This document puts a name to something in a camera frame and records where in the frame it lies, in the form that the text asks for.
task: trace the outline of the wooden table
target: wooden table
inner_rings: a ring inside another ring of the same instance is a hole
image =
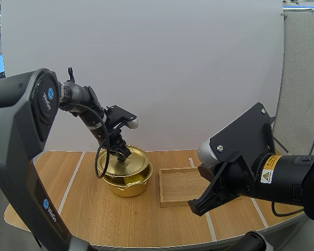
[[[235,240],[233,237],[250,230],[266,232],[305,218],[304,214],[275,217],[270,202],[247,197],[224,204],[202,217],[193,214],[189,207],[161,208],[159,169],[191,167],[191,159],[198,166],[200,161],[196,150],[148,152],[148,155],[154,172],[146,191],[133,198],[113,194],[106,182],[95,176],[95,152],[46,152],[35,167],[71,233],[94,245],[213,247],[223,239]],[[276,204],[280,213],[298,208]],[[28,230],[11,205],[4,217],[7,223]]]

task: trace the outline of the gold pot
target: gold pot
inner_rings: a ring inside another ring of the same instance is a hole
[[[131,145],[127,147],[131,151],[131,155],[125,162],[120,162],[117,157],[110,156],[107,172],[103,179],[116,195],[134,197],[143,193],[147,188],[153,167],[149,163],[149,157],[144,150]],[[103,151],[98,158],[100,172],[104,170],[105,162],[106,151]]]

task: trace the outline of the warning label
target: warning label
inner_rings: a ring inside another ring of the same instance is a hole
[[[270,158],[267,159],[264,165],[264,169],[273,170],[280,158],[281,155],[272,155]]]
[[[261,176],[261,183],[271,184],[272,181],[273,170],[263,169]]]
[[[274,168],[281,158],[281,155],[273,155],[267,159],[262,171],[261,183],[271,184]]]

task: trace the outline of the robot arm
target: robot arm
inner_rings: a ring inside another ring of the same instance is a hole
[[[80,117],[99,145],[101,145],[105,140],[105,132],[100,121],[89,111],[74,107],[74,104],[85,105],[93,109],[103,119],[108,132],[116,128],[109,136],[110,153],[117,156],[120,161],[125,161],[131,152],[121,136],[120,128],[126,125],[130,129],[136,129],[138,127],[137,117],[118,106],[107,107],[108,109],[106,110],[100,105],[90,86],[82,87],[75,83],[71,67],[68,72],[70,80],[63,84],[59,82],[59,109],[68,111],[75,117]]]
[[[272,122],[257,103],[200,146],[198,169],[210,185],[188,202],[195,214],[247,196],[303,206],[314,220],[314,155],[275,155]]]
[[[88,242],[72,236],[32,162],[44,149],[58,108],[82,118],[101,144],[104,132],[98,127],[99,121],[74,104],[92,108],[107,129],[117,130],[111,134],[110,148],[121,160],[130,152],[117,126],[138,125],[135,115],[119,107],[103,109],[93,90],[76,85],[72,78],[60,84],[54,72],[39,69],[0,79],[0,188],[42,243],[42,250],[92,250]]]

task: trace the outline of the wooden tray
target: wooden tray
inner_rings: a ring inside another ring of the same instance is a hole
[[[186,207],[188,200],[198,199],[209,185],[197,168],[159,170],[161,208]]]

